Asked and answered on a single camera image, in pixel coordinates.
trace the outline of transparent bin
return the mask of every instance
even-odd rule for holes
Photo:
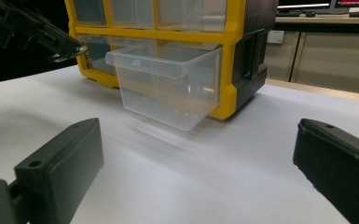
[[[223,32],[227,0],[156,0],[157,27],[163,30]]]
[[[109,0],[114,27],[153,29],[152,0]]]
[[[78,39],[88,48],[86,59],[89,68],[112,75],[115,73],[115,67],[106,64],[105,55],[107,52],[115,49],[154,43],[153,40],[148,39],[109,37],[106,35],[81,35]]]
[[[218,105],[221,49],[156,44],[114,50],[124,107],[190,130]]]
[[[103,0],[74,0],[74,5],[79,25],[106,27]]]

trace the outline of wall outlet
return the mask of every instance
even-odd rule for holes
[[[283,43],[284,31],[269,31],[269,36],[267,38],[267,43],[271,44],[282,44]]]

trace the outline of computer screen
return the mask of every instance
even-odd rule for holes
[[[332,0],[279,0],[279,10],[329,8]]]
[[[336,7],[359,7],[359,0],[337,0]]]

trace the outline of yellow storage organizer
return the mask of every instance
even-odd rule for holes
[[[119,88],[105,53],[155,41],[221,48],[218,103],[209,116],[226,119],[264,85],[264,51],[278,0],[65,0],[70,35],[90,45],[77,57],[84,77]]]

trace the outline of white table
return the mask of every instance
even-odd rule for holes
[[[182,132],[69,67],[0,83],[0,178],[13,181],[20,161],[95,117],[105,164],[72,223],[348,223],[292,156],[301,118],[359,137],[359,101],[266,85],[232,119]]]

